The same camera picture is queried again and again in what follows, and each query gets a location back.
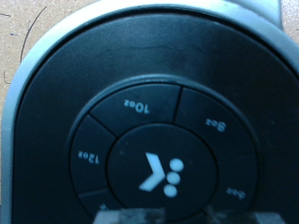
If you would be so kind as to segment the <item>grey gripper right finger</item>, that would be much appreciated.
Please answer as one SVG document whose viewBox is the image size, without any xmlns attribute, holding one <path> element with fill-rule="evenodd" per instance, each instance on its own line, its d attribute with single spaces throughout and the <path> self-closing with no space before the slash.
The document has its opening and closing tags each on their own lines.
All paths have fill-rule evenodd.
<svg viewBox="0 0 299 224">
<path fill-rule="evenodd" d="M 282 224 L 282 217 L 273 212 L 216 212 L 207 213 L 207 224 Z"/>
</svg>

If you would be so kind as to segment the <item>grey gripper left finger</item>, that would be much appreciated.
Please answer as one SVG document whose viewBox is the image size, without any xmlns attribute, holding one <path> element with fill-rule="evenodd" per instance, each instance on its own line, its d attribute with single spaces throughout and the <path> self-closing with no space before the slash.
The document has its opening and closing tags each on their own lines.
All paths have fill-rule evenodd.
<svg viewBox="0 0 299 224">
<path fill-rule="evenodd" d="M 133 208 L 99 211 L 93 224 L 164 224 L 163 208 Z"/>
</svg>

